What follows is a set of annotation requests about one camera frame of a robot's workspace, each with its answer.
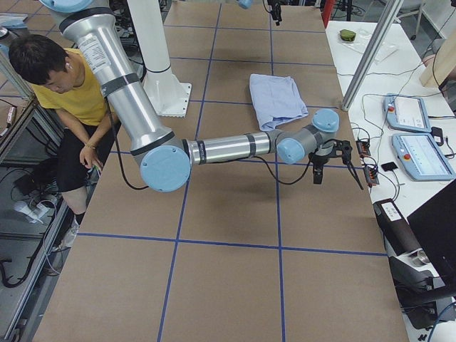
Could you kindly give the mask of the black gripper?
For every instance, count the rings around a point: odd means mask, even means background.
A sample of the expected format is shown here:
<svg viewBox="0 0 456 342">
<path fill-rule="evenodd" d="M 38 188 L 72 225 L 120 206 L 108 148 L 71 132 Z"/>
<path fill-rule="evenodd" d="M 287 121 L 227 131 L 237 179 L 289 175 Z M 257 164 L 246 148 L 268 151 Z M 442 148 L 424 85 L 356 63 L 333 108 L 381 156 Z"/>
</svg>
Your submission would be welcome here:
<svg viewBox="0 0 456 342">
<path fill-rule="evenodd" d="M 352 146 L 348 140 L 327 140 L 316 152 L 309 154 L 309 161 L 313 164 L 313 183 L 320 185 L 323 181 L 323 166 L 333 158 L 341 158 L 349 173 L 361 190 L 363 186 L 351 161 Z"/>
<path fill-rule="evenodd" d="M 275 25 L 280 26 L 282 21 L 280 0 L 269 0 L 269 7 L 269 13 L 271 14 Z"/>
</svg>

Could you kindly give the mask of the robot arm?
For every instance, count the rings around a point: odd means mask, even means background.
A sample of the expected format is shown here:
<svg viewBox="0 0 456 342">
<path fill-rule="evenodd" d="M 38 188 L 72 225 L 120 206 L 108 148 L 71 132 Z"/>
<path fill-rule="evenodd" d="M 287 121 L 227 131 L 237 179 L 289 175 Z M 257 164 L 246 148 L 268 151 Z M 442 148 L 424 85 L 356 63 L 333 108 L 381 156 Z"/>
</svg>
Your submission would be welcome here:
<svg viewBox="0 0 456 342">
<path fill-rule="evenodd" d="M 253 2 L 253 0 L 238 0 L 237 3 L 242 9 L 249 9 Z M 261 3 L 263 4 L 264 10 L 270 15 L 272 21 L 279 26 L 282 22 L 280 1 L 266 0 Z"/>
<path fill-rule="evenodd" d="M 262 158 L 276 153 L 286 164 L 309 159 L 313 180 L 320 183 L 323 167 L 340 158 L 348 171 L 351 145 L 338 140 L 339 116 L 321 109 L 311 123 L 295 133 L 268 132 L 206 140 L 179 139 L 161 117 L 183 116 L 191 86 L 172 72 L 160 7 L 156 2 L 130 1 L 130 15 L 142 51 L 146 76 L 133 70 L 115 30 L 115 17 L 107 1 L 47 1 L 46 7 L 65 38 L 82 51 L 90 69 L 131 139 L 131 154 L 148 187 L 172 192 L 189 179 L 193 165 Z"/>
</svg>

